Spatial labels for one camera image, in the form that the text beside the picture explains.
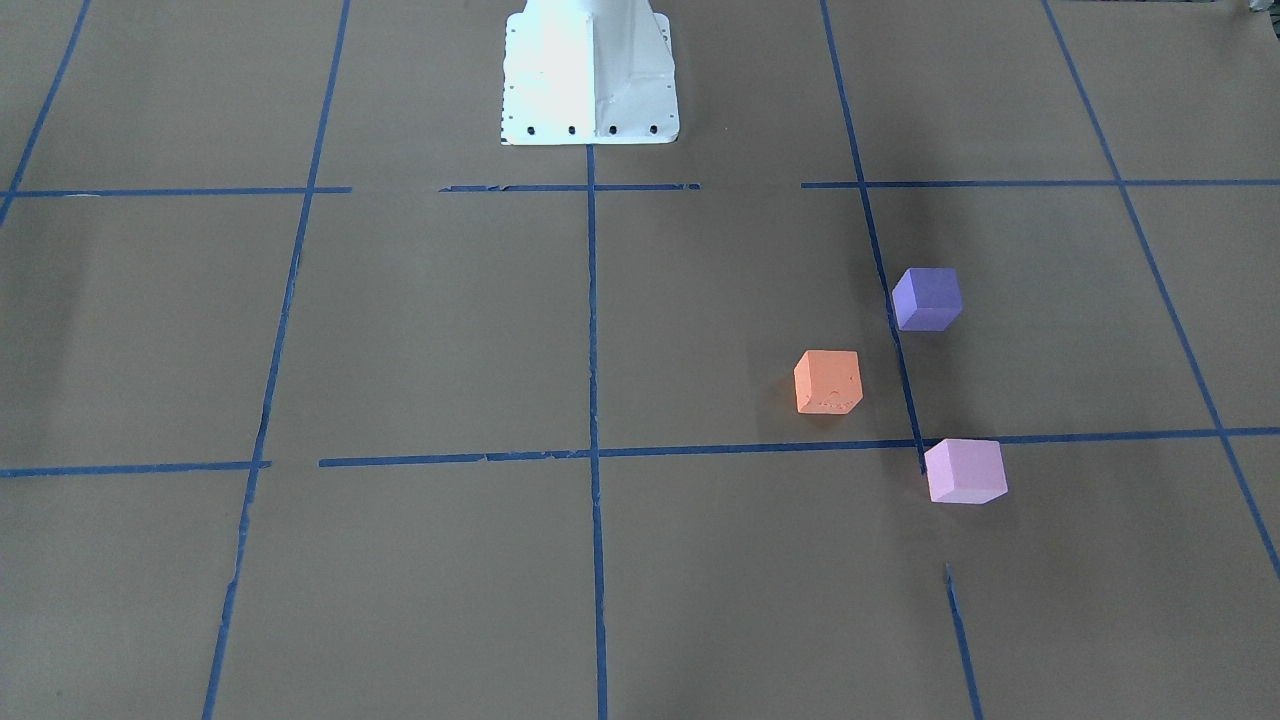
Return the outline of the orange foam cube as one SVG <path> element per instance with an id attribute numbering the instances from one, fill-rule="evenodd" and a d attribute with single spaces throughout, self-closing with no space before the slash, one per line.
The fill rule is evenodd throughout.
<path id="1" fill-rule="evenodd" d="M 794 368 L 800 414 L 845 415 L 865 397 L 860 356 L 849 350 L 809 348 Z"/>

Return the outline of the dark purple foam cube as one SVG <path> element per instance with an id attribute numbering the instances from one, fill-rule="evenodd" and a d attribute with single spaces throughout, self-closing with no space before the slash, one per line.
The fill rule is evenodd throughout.
<path id="1" fill-rule="evenodd" d="M 899 331 L 941 332 L 963 314 L 957 270 L 914 266 L 904 272 L 890 295 Z"/>

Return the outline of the light pink foam cube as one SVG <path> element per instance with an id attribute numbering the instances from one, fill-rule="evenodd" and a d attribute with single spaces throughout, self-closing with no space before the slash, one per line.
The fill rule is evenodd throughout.
<path id="1" fill-rule="evenodd" d="M 928 448 L 924 459 L 932 502 L 982 505 L 1009 492 L 998 441 L 947 438 Z"/>

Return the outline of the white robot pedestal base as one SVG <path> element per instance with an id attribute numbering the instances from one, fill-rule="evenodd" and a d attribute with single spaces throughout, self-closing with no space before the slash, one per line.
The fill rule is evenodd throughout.
<path id="1" fill-rule="evenodd" d="M 673 143 L 672 28 L 649 1 L 527 1 L 506 18 L 506 146 Z"/>

